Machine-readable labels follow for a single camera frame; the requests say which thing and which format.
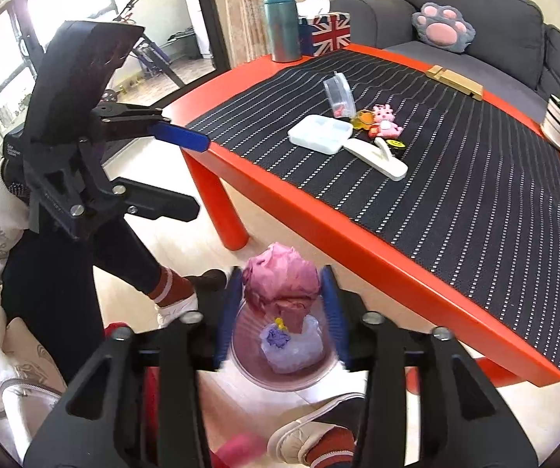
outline black pants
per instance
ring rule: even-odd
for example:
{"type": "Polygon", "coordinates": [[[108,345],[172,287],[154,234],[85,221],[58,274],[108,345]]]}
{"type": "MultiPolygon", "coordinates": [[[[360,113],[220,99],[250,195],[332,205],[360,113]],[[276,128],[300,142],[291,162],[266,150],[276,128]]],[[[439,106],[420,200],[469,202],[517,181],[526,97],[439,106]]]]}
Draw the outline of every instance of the black pants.
{"type": "Polygon", "coordinates": [[[161,267],[124,219],[105,223],[90,241],[63,231],[25,231],[2,275],[7,320],[20,317],[69,382],[103,341],[93,266],[148,294],[161,267]]]}

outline pink bunny keychain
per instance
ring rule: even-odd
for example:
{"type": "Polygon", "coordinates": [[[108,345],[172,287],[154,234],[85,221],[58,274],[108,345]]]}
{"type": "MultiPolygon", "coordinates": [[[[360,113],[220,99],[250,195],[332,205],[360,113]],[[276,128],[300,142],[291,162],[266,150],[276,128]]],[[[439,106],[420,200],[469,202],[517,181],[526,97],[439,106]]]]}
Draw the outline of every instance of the pink bunny keychain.
{"type": "Polygon", "coordinates": [[[393,114],[393,109],[391,109],[390,104],[374,105],[373,115],[376,124],[373,124],[369,130],[369,137],[371,139],[375,139],[376,137],[395,139],[404,131],[403,126],[397,126],[393,123],[393,121],[395,121],[395,115],[393,114]]]}

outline white plastic bag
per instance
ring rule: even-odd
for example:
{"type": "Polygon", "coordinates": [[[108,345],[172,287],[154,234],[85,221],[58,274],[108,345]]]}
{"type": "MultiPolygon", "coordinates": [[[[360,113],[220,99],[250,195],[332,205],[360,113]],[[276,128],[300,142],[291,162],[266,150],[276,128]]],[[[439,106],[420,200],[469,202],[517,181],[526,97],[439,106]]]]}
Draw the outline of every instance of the white plastic bag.
{"type": "Polygon", "coordinates": [[[276,324],[268,324],[261,331],[261,348],[272,370],[278,374],[293,373],[319,362],[323,358],[323,341],[319,322],[312,315],[304,317],[301,334],[290,333],[291,339],[284,347],[270,345],[269,331],[276,324]]]}

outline person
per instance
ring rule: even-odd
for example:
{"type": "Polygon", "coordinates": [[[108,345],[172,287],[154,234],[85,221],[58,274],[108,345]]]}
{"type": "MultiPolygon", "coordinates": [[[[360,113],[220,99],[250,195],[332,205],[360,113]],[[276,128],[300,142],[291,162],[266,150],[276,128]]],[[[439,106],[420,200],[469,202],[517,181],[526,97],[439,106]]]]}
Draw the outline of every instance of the person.
{"type": "Polygon", "coordinates": [[[350,468],[359,434],[364,397],[350,392],[278,429],[267,444],[277,463],[310,468],[350,468]]]}
{"type": "Polygon", "coordinates": [[[93,266],[153,301],[159,326],[197,307],[196,290],[226,286],[211,269],[180,276],[160,265],[123,218],[88,241],[28,230],[28,190],[0,164],[0,441],[16,459],[66,384],[104,339],[93,266]]]}

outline paw print pillow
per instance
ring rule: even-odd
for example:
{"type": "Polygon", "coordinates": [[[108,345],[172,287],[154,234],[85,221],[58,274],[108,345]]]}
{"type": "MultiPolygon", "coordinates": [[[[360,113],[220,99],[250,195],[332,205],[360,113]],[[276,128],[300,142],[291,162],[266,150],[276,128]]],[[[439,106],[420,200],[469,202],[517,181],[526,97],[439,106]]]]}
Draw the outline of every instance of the paw print pillow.
{"type": "Polygon", "coordinates": [[[462,13],[448,5],[424,4],[421,12],[412,14],[412,24],[421,42],[452,53],[463,53],[475,38],[475,29],[462,13]]]}

